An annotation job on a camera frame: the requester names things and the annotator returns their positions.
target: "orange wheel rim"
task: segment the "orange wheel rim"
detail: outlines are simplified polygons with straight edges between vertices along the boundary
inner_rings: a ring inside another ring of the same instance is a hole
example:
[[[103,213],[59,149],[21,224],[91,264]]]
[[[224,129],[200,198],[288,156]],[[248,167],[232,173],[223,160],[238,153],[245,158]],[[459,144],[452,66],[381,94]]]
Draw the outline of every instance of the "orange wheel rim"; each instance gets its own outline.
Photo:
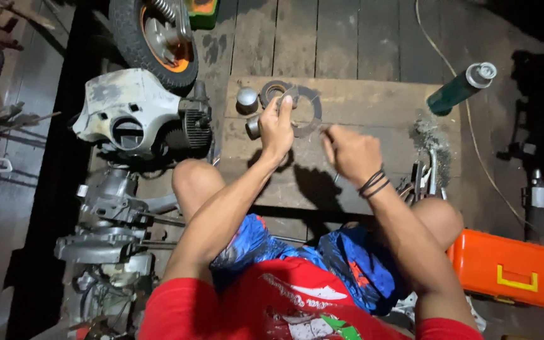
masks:
[[[140,12],[140,27],[142,27],[142,35],[144,35],[144,39],[146,40],[146,44],[148,45],[148,48],[150,49],[150,52],[152,55],[156,58],[156,60],[161,64],[163,67],[167,68],[171,72],[184,72],[186,68],[188,68],[188,64],[190,63],[190,48],[187,44],[180,44],[178,45],[178,48],[174,52],[175,56],[175,62],[173,65],[169,65],[168,63],[164,62],[161,58],[159,58],[155,51],[152,49],[150,43],[148,42],[148,39],[146,38],[146,32],[144,31],[144,14],[146,13],[146,6],[142,7],[142,11]]]

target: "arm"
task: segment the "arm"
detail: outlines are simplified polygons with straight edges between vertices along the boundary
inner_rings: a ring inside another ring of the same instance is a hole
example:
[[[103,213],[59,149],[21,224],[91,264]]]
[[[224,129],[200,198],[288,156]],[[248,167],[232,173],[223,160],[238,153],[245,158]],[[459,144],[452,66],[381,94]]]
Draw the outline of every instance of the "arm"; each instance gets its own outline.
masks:
[[[329,127],[321,135],[329,161],[356,188],[382,166],[379,140],[343,127]],[[371,193],[385,181],[366,193]],[[390,250],[418,295],[418,320],[447,318],[476,328],[463,288],[446,254],[432,233],[411,212],[391,186],[368,199],[387,236]]]
[[[162,281],[199,278],[211,283],[208,266],[230,243],[255,197],[291,148],[292,99],[285,97],[277,116],[272,100],[259,124],[262,155],[246,173],[211,197],[192,217],[167,263]]]

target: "wire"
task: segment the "wire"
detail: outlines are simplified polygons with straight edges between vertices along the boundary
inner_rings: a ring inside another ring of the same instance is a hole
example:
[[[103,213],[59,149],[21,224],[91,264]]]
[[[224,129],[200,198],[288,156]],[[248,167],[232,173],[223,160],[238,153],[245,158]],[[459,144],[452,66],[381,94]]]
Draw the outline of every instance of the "wire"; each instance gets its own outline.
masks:
[[[432,40],[432,38],[427,34],[427,31],[425,30],[425,27],[423,27],[423,24],[421,23],[421,15],[419,14],[419,0],[415,0],[415,15],[417,17],[417,23],[419,24],[419,28],[421,29],[421,31],[423,32],[423,35],[425,36],[425,38],[427,39],[427,41],[429,42],[429,44],[433,47],[433,49],[438,53],[438,55],[440,56],[440,58],[442,58],[442,60],[444,61],[444,63],[446,64],[446,66],[449,67],[450,69],[450,73],[453,74],[453,77],[456,77],[457,76],[457,73],[455,72],[455,69],[453,68],[453,66],[450,64],[449,60],[446,58],[446,56],[444,56],[444,54],[442,53],[442,51],[440,51],[440,49],[438,48],[438,46],[434,43],[434,41]],[[511,203],[509,202],[509,200],[507,200],[507,197],[505,197],[505,195],[503,195],[503,193],[501,192],[501,190],[499,189],[499,187],[496,185],[495,183],[495,180],[493,180],[492,176],[490,175],[490,173],[488,172],[488,168],[486,167],[486,165],[484,164],[484,161],[482,160],[482,156],[480,156],[480,150],[478,149],[478,142],[476,141],[476,135],[474,134],[473,132],[473,124],[472,124],[472,111],[469,107],[469,100],[468,99],[465,99],[465,111],[467,112],[467,122],[469,123],[469,131],[470,133],[472,134],[472,141],[473,141],[473,148],[474,150],[476,151],[476,156],[478,157],[478,161],[480,162],[480,165],[482,166],[482,170],[484,170],[484,173],[486,173],[486,177],[488,178],[488,181],[490,181],[490,184],[492,184],[493,188],[496,190],[496,192],[500,195],[500,197],[503,199],[503,201],[505,201],[505,203],[507,204],[507,206],[509,207],[509,209],[511,210],[511,212],[513,213],[513,215],[521,222],[523,222],[523,224],[521,224],[522,227],[524,227],[526,224],[528,226],[530,226],[530,228],[533,229],[533,231],[535,233],[537,233],[538,235],[544,235],[544,232],[540,232],[538,228],[536,228],[534,225],[532,225],[530,222],[526,221],[525,218],[523,218],[516,210],[516,208],[513,207],[513,205],[511,205]]]

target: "leg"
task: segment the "leg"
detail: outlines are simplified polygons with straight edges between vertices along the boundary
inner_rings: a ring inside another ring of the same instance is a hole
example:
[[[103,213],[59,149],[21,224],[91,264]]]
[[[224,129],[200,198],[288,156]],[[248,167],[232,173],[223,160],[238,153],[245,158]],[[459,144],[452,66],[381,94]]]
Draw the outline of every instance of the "leg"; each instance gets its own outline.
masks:
[[[442,250],[447,250],[463,231],[463,217],[441,198],[425,198],[412,207],[413,213],[432,232]]]
[[[188,222],[226,183],[215,166],[196,159],[186,159],[173,170],[171,185],[184,219]]]

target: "green spray can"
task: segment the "green spray can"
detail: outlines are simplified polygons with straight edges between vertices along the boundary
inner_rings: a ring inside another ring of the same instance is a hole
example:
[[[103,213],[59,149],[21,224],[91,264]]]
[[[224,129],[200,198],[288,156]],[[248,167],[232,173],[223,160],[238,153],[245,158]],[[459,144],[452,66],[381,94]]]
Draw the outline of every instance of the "green spray can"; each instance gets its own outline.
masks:
[[[496,67],[489,62],[470,65],[453,80],[427,97],[429,110],[438,116],[446,116],[453,106],[490,86],[497,75]]]

